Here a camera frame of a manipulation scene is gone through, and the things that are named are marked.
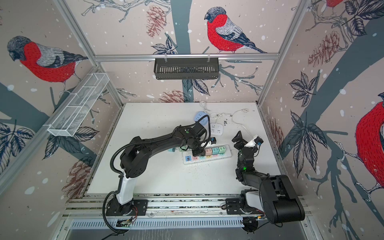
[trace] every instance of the power plug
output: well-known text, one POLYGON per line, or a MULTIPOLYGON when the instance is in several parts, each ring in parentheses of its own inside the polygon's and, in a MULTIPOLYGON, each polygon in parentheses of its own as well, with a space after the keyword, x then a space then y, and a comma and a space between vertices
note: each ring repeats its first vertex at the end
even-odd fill
POLYGON ((222 135, 223 134, 223 125, 219 123, 211 123, 211 135, 222 135))
MULTIPOLYGON (((198 113, 196 114, 195 118, 194 118, 195 122, 197 122, 202 116, 205 116, 205 115, 208 115, 208 114, 205 113, 205 112, 202 112, 202 111, 198 112, 198 113)), ((205 117, 205 118, 203 118, 203 119, 200 121, 200 124, 204 126, 204 125, 207 124, 207 122, 208 122, 208 118, 205 117)))

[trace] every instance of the colorful power strip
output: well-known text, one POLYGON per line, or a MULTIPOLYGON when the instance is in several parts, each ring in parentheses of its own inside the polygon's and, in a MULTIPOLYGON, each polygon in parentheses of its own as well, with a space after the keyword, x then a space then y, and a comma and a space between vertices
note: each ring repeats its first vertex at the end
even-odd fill
POLYGON ((228 145, 206 148, 205 156, 194 157, 192 151, 183 152, 183 163, 185 165, 199 162, 207 162, 232 157, 231 150, 228 145))

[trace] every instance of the red bird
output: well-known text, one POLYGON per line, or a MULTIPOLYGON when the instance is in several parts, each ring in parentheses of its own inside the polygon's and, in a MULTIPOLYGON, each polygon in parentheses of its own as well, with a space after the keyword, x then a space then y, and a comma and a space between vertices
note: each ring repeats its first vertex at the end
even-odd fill
MULTIPOLYGON (((379 94, 384 100, 384 93, 379 94)), ((368 195, 365 201, 371 201, 371 193, 377 189, 384 188, 384 102, 379 102, 369 111, 356 126, 356 145, 358 148, 357 154, 350 154, 343 151, 343 158, 348 154, 359 159, 366 169, 376 179, 376 185, 371 189, 365 189, 361 183, 356 182, 368 195)))
POLYGON ((47 82, 61 82, 65 90, 65 81, 75 75, 75 68, 79 62, 88 59, 79 54, 63 51, 60 48, 46 47, 32 42, 24 36, 11 39, 7 45, 12 60, 19 59, 36 77, 47 82))
POLYGON ((260 53, 266 53, 258 49, 243 33, 243 30, 236 26, 227 16, 222 7, 213 7, 205 15, 208 20, 208 39, 221 51, 235 52, 238 49, 250 48, 260 53))

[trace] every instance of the square power strip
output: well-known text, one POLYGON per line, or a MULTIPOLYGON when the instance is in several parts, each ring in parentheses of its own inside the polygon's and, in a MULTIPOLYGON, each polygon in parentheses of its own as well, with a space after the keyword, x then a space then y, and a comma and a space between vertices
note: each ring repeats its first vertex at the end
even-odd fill
POLYGON ((211 123, 211 135, 222 135, 223 125, 219 123, 211 123))
POLYGON ((212 148, 205 148, 205 152, 209 154, 208 156, 198 156, 194 157, 192 155, 192 151, 185 151, 183 152, 183 163, 185 165, 193 164, 193 163, 199 163, 199 162, 208 162, 213 160, 219 160, 224 158, 230 158, 232 157, 231 150, 229 149, 229 145, 224 146, 218 146, 218 147, 212 147, 212 148))

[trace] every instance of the patterned wall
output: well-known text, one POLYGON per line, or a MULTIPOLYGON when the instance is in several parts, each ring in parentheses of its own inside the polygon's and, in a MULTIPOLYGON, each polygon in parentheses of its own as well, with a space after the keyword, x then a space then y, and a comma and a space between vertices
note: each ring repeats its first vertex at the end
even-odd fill
MULTIPOLYGON (((67 1, 97 55, 276 53, 297 2, 67 1)), ((183 102, 217 102, 256 101, 273 62, 221 61, 217 80, 172 81, 154 79, 153 64, 103 63, 103 66, 111 73, 117 88, 131 92, 122 93, 125 101, 156 102, 164 97, 183 102)))
POLYGON ((262 106, 324 239, 384 237, 383 10, 312 0, 262 106))
MULTIPOLYGON (((92 66, 50 0, 2 1, 0 32, 1 177, 92 66)), ((51 237, 65 204, 80 196, 117 111, 104 90, 74 137, 44 141, 0 198, 0 239, 51 237)))

